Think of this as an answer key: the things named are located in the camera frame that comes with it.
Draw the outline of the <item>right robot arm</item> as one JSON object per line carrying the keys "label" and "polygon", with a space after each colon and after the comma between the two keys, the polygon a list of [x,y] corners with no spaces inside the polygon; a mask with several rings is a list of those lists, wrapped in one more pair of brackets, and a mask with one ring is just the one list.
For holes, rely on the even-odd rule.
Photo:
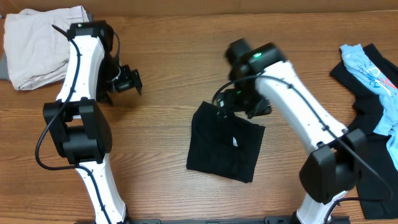
{"label": "right robot arm", "polygon": [[359,162],[350,152],[366,145],[364,133],[350,132],[332,117],[272,42],[252,49],[239,39],[228,46],[225,57],[234,88],[222,86],[215,93],[218,116],[243,111],[252,118],[270,114],[276,106],[308,155],[299,172],[306,192],[301,206],[291,216],[266,217],[265,223],[349,223],[349,217],[332,212],[358,182]]}

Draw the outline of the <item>folded beige trousers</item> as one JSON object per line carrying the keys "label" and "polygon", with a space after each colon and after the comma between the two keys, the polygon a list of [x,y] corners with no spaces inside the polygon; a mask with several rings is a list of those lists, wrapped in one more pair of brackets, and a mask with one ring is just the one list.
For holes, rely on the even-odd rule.
{"label": "folded beige trousers", "polygon": [[65,78],[70,57],[66,37],[53,26],[68,30],[88,22],[83,6],[40,12],[24,9],[6,16],[4,51],[9,79],[15,90],[34,90]]}

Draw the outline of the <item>grey folded cloth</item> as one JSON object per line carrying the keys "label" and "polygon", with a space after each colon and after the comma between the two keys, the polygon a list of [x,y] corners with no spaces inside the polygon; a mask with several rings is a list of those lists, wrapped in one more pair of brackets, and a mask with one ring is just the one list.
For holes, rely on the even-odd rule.
{"label": "grey folded cloth", "polygon": [[9,80],[9,72],[7,67],[7,57],[6,54],[2,55],[0,61],[0,79],[1,80]]}

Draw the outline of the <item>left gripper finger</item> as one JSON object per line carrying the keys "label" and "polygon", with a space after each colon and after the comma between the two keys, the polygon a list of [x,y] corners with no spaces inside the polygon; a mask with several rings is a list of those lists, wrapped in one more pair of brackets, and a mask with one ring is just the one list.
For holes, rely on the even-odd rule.
{"label": "left gripper finger", "polygon": [[134,87],[136,88],[138,94],[142,95],[142,82],[138,70],[136,69],[132,70],[132,76],[133,76]]}
{"label": "left gripper finger", "polygon": [[98,92],[98,103],[106,103],[109,105],[113,105],[113,101],[111,97],[108,95],[107,91],[99,91]]}

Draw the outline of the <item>black garment at right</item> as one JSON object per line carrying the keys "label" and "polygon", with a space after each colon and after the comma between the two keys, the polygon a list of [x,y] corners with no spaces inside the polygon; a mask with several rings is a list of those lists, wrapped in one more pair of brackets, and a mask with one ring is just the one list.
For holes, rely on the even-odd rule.
{"label": "black garment at right", "polygon": [[[376,60],[382,72],[397,87],[397,66],[381,55],[374,44],[362,46],[366,55]],[[361,208],[368,220],[397,218],[397,167],[386,149],[389,136],[374,133],[382,116],[382,105],[379,97],[368,90],[341,62],[330,72],[355,96],[353,108],[356,116],[348,126],[349,130],[361,129],[368,140],[366,149],[358,150],[358,155],[375,171],[370,173],[362,169],[362,176],[357,184],[357,191],[362,198]]]}

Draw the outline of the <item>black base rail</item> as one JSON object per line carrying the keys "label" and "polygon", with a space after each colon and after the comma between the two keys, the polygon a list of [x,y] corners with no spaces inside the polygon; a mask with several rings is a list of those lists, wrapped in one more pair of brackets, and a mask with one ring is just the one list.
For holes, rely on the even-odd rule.
{"label": "black base rail", "polygon": [[268,216],[264,218],[237,218],[214,220],[129,220],[130,224],[299,224],[300,221],[293,215]]}

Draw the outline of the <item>light blue printed shirt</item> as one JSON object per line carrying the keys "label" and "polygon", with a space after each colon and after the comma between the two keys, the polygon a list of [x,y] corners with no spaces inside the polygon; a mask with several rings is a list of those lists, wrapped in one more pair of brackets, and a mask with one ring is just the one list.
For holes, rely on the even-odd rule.
{"label": "light blue printed shirt", "polygon": [[389,136],[386,149],[397,167],[397,87],[382,72],[375,59],[366,55],[360,44],[340,46],[343,64],[350,74],[379,97],[382,116],[374,133]]}

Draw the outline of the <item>black t-shirt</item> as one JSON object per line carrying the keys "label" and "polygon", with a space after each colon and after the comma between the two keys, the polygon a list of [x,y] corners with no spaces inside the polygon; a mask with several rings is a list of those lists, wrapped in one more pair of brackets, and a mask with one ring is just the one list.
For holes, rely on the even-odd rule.
{"label": "black t-shirt", "polygon": [[253,181],[265,127],[202,102],[192,118],[186,168],[240,182]]}

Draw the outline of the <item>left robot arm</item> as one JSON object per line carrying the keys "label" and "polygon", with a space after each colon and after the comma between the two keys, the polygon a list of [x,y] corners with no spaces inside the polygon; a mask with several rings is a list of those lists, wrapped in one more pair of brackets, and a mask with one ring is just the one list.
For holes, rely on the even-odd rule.
{"label": "left robot arm", "polygon": [[132,223],[110,166],[111,127],[98,104],[111,104],[110,93],[132,88],[141,92],[139,72],[111,55],[118,35],[106,21],[73,23],[67,31],[55,30],[67,38],[70,58],[60,93],[53,103],[44,104],[47,125],[35,147],[35,160],[51,169],[39,156],[49,133],[60,157],[68,161],[58,169],[73,169],[80,175],[94,207],[94,223]]}

